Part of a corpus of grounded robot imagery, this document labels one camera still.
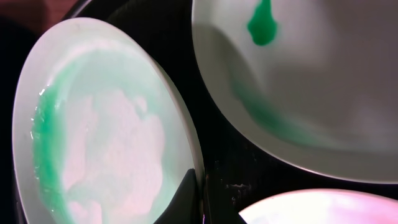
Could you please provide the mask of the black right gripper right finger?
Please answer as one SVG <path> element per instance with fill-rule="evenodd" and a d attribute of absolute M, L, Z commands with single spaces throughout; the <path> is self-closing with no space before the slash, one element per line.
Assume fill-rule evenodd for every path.
<path fill-rule="evenodd" d="M 205 224 L 246 224 L 228 201 L 220 179 L 213 174 L 205 176 L 204 216 Z"/>

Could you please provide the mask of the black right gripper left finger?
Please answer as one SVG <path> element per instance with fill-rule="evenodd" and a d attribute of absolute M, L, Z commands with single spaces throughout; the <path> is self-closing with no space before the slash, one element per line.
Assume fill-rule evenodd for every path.
<path fill-rule="evenodd" d="M 194 169 L 187 170 L 169 206 L 155 224 L 199 224 L 200 209 Z"/>

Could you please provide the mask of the mint green plate with stain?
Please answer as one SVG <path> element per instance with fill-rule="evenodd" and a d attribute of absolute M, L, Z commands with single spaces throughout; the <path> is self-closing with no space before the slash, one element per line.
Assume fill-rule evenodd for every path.
<path fill-rule="evenodd" d="M 154 223 L 203 158 L 164 69 L 120 29 L 67 19 L 30 50 L 12 115 L 27 223 Z"/>

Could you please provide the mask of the white plate with green stain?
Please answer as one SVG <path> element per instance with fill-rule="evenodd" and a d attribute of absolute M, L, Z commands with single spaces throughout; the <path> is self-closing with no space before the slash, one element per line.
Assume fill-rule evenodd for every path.
<path fill-rule="evenodd" d="M 192 38 L 213 101 L 257 147 L 397 182 L 397 0 L 197 0 Z"/>

